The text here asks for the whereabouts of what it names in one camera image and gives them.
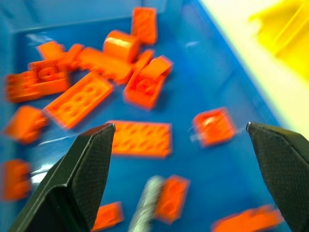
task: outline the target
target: orange lego brick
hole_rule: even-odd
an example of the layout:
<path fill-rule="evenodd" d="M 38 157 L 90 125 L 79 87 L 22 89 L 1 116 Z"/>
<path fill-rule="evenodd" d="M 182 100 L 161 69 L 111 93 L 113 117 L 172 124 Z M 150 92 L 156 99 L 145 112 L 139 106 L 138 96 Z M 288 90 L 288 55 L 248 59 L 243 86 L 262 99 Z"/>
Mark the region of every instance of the orange lego brick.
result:
<path fill-rule="evenodd" d="M 30 165 L 20 159 L 3 163 L 3 200 L 17 201 L 31 191 Z"/>
<path fill-rule="evenodd" d="M 133 74 L 125 90 L 124 101 L 151 110 L 155 107 L 164 83 L 164 78 L 143 78 L 139 73 Z"/>
<path fill-rule="evenodd" d="M 97 218 L 91 231 L 99 231 L 112 227 L 123 221 L 121 202 L 100 206 Z"/>
<path fill-rule="evenodd" d="M 77 57 L 80 55 L 84 48 L 84 45 L 76 43 L 74 44 L 68 52 L 66 52 L 61 59 L 61 63 L 64 64 L 65 68 L 68 71 L 74 71 L 78 68 L 78 60 Z"/>
<path fill-rule="evenodd" d="M 156 218 L 171 224 L 181 217 L 190 181 L 177 175 L 170 176 L 162 189 Z"/>
<path fill-rule="evenodd" d="M 61 59 L 64 55 L 63 45 L 58 44 L 56 41 L 39 45 L 37 50 L 43 59 Z"/>
<path fill-rule="evenodd" d="M 70 88 L 70 81 L 64 64 L 55 60 L 43 60 L 29 64 L 36 79 L 34 87 L 42 95 L 61 93 Z"/>
<path fill-rule="evenodd" d="M 170 61 L 165 56 L 159 56 L 158 58 L 153 59 L 150 64 L 143 68 L 140 72 L 141 76 L 146 78 L 158 79 L 162 76 L 164 79 L 172 71 L 173 62 Z"/>
<path fill-rule="evenodd" d="M 103 52 L 110 57 L 133 63 L 140 52 L 140 42 L 135 36 L 113 30 L 104 41 Z"/>
<path fill-rule="evenodd" d="M 113 86 L 91 72 L 44 108 L 60 126 L 71 129 L 113 91 Z"/>
<path fill-rule="evenodd" d="M 5 94 L 14 103 L 27 102 L 42 97 L 34 87 L 36 80 L 33 72 L 22 72 L 6 76 Z"/>
<path fill-rule="evenodd" d="M 234 123 L 225 108 L 198 114 L 193 125 L 202 146 L 210 146 L 230 140 L 236 134 Z"/>
<path fill-rule="evenodd" d="M 135 7 L 133 9 L 131 34 L 144 44 L 155 44 L 158 37 L 155 8 Z"/>
<path fill-rule="evenodd" d="M 3 133 L 22 144 L 29 144 L 40 137 L 46 125 L 47 118 L 41 110 L 25 105 L 18 108 Z"/>
<path fill-rule="evenodd" d="M 110 57 L 94 48 L 85 48 L 78 56 L 82 70 L 101 73 L 105 79 L 112 79 L 117 84 L 126 84 L 132 75 L 133 65 Z"/>
<path fill-rule="evenodd" d="M 113 155 L 165 158 L 172 151 L 170 124 L 111 122 L 116 126 L 112 143 Z"/>
<path fill-rule="evenodd" d="M 250 209 L 238 215 L 231 215 L 216 221 L 212 232 L 239 231 L 259 232 L 277 227 L 284 220 L 279 210 L 272 210 L 268 205 Z"/>
<path fill-rule="evenodd" d="M 146 51 L 144 51 L 138 61 L 135 63 L 133 70 L 135 72 L 139 72 L 141 71 L 144 67 L 146 67 L 150 61 L 153 59 L 155 51 L 152 49 L 147 49 Z"/>

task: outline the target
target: blue tray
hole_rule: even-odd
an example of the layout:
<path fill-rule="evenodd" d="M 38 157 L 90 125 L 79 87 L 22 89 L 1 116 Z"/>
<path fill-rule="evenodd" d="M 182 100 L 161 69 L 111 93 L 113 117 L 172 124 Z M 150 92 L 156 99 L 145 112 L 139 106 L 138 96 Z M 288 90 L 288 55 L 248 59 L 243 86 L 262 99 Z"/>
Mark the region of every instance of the blue tray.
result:
<path fill-rule="evenodd" d="M 1 137 L 0 160 L 21 158 L 31 163 L 36 188 L 46 170 L 62 157 L 77 134 L 108 120 L 168 122 L 172 124 L 173 152 L 166 160 L 113 157 L 101 204 L 121 201 L 125 220 L 106 230 L 126 231 L 146 180 L 153 175 L 178 174 L 191 180 L 181 219 L 171 226 L 155 221 L 154 232 L 210 231 L 225 216 L 264 204 L 273 204 L 259 172 L 245 126 L 248 121 L 278 125 L 248 74 L 231 52 L 211 18 L 197 0 L 115 0 L 113 3 L 77 0 L 32 0 L 0 6 L 1 79 L 27 69 L 40 60 L 35 46 L 56 40 L 68 49 L 74 43 L 102 48 L 113 29 L 130 32 L 134 6 L 157 7 L 159 38 L 155 55 L 165 55 L 175 65 L 157 107 L 146 112 L 124 103 L 123 87 L 100 104 L 76 128 L 64 131 L 54 122 L 33 145 L 21 146 Z M 77 82 L 87 72 L 73 73 Z M 27 102 L 43 108 L 58 95 Z M 6 102 L 1 88 L 0 129 L 22 104 Z M 194 138 L 192 119 L 198 113 L 225 106 L 239 132 L 228 143 L 202 149 Z M 7 231 L 26 202 L 1 203 L 1 231 Z M 289 231 L 283 223 L 277 231 Z"/>

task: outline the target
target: orange cylinder brick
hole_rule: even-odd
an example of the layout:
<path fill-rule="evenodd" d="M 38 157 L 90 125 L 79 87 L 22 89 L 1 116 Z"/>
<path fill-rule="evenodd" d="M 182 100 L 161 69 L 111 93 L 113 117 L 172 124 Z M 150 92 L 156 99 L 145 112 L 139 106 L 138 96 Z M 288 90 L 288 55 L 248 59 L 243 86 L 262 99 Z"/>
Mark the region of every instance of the orange cylinder brick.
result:
<path fill-rule="evenodd" d="M 104 41 L 103 52 L 108 56 L 133 63 L 140 52 L 140 42 L 135 36 L 113 30 Z"/>

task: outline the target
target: yellow object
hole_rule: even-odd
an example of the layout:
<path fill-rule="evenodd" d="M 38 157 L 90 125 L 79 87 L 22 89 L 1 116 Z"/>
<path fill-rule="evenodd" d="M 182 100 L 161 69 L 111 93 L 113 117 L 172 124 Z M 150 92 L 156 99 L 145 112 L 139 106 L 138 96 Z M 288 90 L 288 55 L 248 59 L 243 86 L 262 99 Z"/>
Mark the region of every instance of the yellow object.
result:
<path fill-rule="evenodd" d="M 256 19 L 259 42 L 309 80 L 309 0 L 282 1 L 249 20 Z"/>

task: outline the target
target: white surface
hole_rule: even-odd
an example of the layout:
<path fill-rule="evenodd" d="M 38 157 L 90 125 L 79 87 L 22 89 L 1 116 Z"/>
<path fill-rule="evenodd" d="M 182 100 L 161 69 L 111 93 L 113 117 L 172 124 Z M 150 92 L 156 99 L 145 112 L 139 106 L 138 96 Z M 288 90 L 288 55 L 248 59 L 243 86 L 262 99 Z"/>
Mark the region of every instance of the white surface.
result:
<path fill-rule="evenodd" d="M 230 43 L 268 103 L 287 129 L 309 140 L 309 84 L 275 59 L 256 39 L 258 24 L 248 18 L 278 0 L 200 0 Z"/>

